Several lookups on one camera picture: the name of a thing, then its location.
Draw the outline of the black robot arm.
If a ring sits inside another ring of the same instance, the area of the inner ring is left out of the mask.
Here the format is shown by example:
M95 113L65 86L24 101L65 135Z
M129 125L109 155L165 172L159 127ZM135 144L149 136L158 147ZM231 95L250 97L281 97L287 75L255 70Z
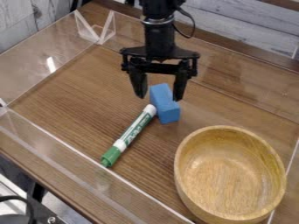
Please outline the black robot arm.
M147 74L170 74L175 76L173 84L173 99L183 98L187 81L198 75L198 60L201 54L182 49L175 44L175 33L186 35L174 24L174 13L179 11L194 21L193 15L182 8L186 0L141 0L145 20L145 46L123 48L122 70L127 72L139 98L147 93Z

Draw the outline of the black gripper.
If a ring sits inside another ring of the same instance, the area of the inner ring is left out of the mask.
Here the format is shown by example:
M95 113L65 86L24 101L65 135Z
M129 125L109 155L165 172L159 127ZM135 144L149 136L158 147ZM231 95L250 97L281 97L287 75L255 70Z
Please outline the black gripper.
M145 46L123 48L122 70L130 75L135 95L145 99L147 93L147 74L177 74L173 86L173 99L183 98L189 78L198 75L201 54L177 46L166 55L151 55Z

